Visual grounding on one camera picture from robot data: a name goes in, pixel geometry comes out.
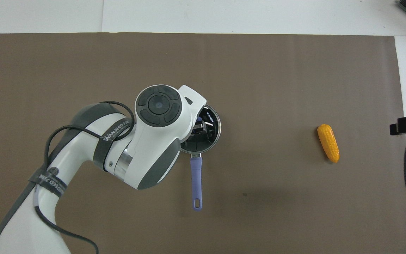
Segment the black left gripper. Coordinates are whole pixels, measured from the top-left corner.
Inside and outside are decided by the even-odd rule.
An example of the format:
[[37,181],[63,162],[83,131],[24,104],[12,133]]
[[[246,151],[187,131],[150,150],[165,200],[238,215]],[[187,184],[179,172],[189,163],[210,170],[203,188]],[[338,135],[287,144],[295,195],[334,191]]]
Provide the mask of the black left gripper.
[[203,119],[197,118],[190,139],[194,142],[205,141],[207,139],[215,140],[215,126],[206,125]]

